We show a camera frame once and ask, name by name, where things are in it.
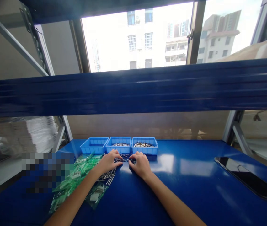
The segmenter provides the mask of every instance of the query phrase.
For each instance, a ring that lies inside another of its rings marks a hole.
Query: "black phone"
[[[216,157],[215,161],[253,193],[267,200],[267,183],[239,163],[228,157]]]

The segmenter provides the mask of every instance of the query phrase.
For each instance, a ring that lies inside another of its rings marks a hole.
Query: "glass pane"
[[[250,45],[262,0],[206,1],[197,63],[211,63]]]
[[[83,18],[91,72],[185,65],[193,3]]]
[[[241,129],[254,156],[260,157],[255,159],[267,161],[267,110],[246,110]]]

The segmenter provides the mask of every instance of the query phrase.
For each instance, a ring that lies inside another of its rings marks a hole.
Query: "blue workbench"
[[[60,152],[80,154],[84,140]],[[267,201],[229,175],[214,157],[234,159],[267,182],[267,167],[223,141],[158,140],[151,169],[207,225],[267,225]],[[49,218],[53,194],[24,196],[21,178],[0,194],[0,225],[42,225]],[[149,187],[129,169],[117,169],[111,186],[94,211],[83,203],[73,225],[172,225]]]

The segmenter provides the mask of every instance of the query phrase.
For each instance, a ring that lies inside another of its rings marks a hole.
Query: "person's left hand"
[[[115,158],[123,159],[120,156],[118,150],[112,150],[108,154],[104,155],[102,159],[98,162],[98,164],[93,168],[93,170],[97,172],[100,176],[123,164],[123,162],[114,163]]]

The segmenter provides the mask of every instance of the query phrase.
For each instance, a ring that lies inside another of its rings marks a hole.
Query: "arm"
[[[175,225],[205,225],[205,223],[151,171],[146,155],[142,152],[136,152],[129,158],[136,159],[136,164],[134,165],[129,161],[129,166],[149,185]]]
[[[104,155],[99,163],[86,175],[84,180],[73,191],[73,193],[61,204],[56,212],[45,223],[50,225],[71,225],[84,199],[89,193],[96,180],[103,174],[115,167],[122,165],[122,162],[114,163],[114,158],[122,159],[117,150],[112,150]]]

